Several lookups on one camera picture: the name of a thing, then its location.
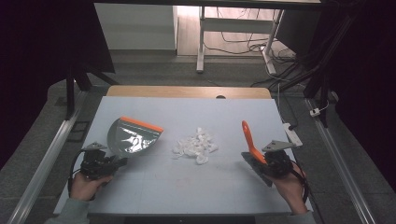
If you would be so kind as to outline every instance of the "orange handle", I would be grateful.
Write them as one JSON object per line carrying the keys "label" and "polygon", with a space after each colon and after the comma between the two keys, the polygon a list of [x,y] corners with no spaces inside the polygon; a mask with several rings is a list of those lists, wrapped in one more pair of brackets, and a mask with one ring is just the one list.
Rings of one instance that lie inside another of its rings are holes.
{"label": "orange handle", "polygon": [[253,138],[251,137],[250,129],[246,121],[242,121],[242,130],[244,131],[245,138],[247,139],[248,151],[250,154],[259,162],[266,164],[264,156],[260,153],[257,148],[254,147]]}

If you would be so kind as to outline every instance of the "metal stand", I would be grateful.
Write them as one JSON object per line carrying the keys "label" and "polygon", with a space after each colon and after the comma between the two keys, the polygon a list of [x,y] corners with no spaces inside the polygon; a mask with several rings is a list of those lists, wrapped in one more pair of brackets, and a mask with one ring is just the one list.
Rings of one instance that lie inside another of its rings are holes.
{"label": "metal stand", "polygon": [[205,7],[199,7],[200,17],[200,39],[197,57],[197,73],[204,72],[204,34],[208,32],[230,32],[230,33],[252,33],[268,34],[269,40],[262,56],[271,75],[276,74],[276,70],[269,56],[276,30],[279,25],[283,10],[280,10],[274,21],[256,21],[242,19],[206,18]]}
{"label": "metal stand", "polygon": [[91,89],[92,84],[86,71],[89,71],[110,85],[120,85],[116,80],[106,76],[88,64],[73,62],[66,75],[67,113],[65,120],[70,120],[75,111],[74,82],[76,81],[81,91],[89,91]]}
{"label": "metal stand", "polygon": [[276,74],[276,70],[275,70],[274,65],[272,63],[272,60],[271,60],[270,50],[271,50],[272,44],[274,42],[276,30],[277,30],[277,27],[279,26],[279,22],[280,22],[280,18],[282,17],[282,13],[283,13],[283,10],[279,10],[279,13],[277,14],[277,16],[276,16],[276,18],[274,20],[274,25],[273,25],[271,34],[270,34],[270,36],[268,38],[268,43],[265,46],[265,49],[262,51],[262,57],[265,60],[265,64],[267,66],[268,73],[270,75],[275,75]]}

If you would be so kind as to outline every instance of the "black curtain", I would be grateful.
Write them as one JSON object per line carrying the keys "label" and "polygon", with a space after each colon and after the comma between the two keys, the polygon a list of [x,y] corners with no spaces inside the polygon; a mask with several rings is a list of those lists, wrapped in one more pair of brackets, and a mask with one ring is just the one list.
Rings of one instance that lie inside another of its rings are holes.
{"label": "black curtain", "polygon": [[72,63],[114,68],[94,5],[86,0],[21,0],[0,5],[1,166]]}
{"label": "black curtain", "polygon": [[391,6],[390,1],[366,1],[335,52],[330,85],[340,98],[336,111],[341,120],[396,190],[396,20]]}

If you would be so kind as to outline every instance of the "metal rail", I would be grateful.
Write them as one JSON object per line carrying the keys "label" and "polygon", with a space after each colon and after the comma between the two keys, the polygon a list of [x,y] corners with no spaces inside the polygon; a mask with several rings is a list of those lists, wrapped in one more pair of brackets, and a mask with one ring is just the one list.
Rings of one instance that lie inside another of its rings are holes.
{"label": "metal rail", "polygon": [[15,210],[12,213],[7,224],[24,223],[26,218],[29,216],[35,200],[37,199],[38,194],[40,193],[48,175],[50,174],[53,163],[55,163],[56,159],[58,158],[64,142],[66,141],[67,135],[69,135],[70,130],[72,129],[78,117],[78,114],[82,108],[87,94],[88,93],[85,91],[81,91],[78,94],[75,107],[76,110],[74,111],[70,120],[64,120],[64,122],[62,123],[61,127],[53,138],[46,155],[38,165],[38,168],[35,171],[32,180],[27,186],[25,192],[22,194],[21,199],[15,207]]}
{"label": "metal rail", "polygon": [[[305,102],[310,110],[314,108],[309,100],[305,99]],[[323,126],[323,123],[319,119],[315,119],[315,123],[326,148],[329,150],[334,166],[346,187],[346,191],[355,205],[355,209],[358,212],[359,217],[361,218],[361,223],[375,224],[375,218],[361,193],[361,189],[355,182],[352,174],[349,172],[347,164],[344,161],[344,157],[338,146],[335,144],[331,132],[328,128]]]}

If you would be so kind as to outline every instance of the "wall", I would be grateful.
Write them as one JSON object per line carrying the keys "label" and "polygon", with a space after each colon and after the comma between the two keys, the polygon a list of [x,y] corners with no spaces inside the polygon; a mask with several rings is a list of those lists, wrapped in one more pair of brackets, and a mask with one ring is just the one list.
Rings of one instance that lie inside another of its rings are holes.
{"label": "wall", "polygon": [[109,49],[176,49],[177,7],[95,4]]}

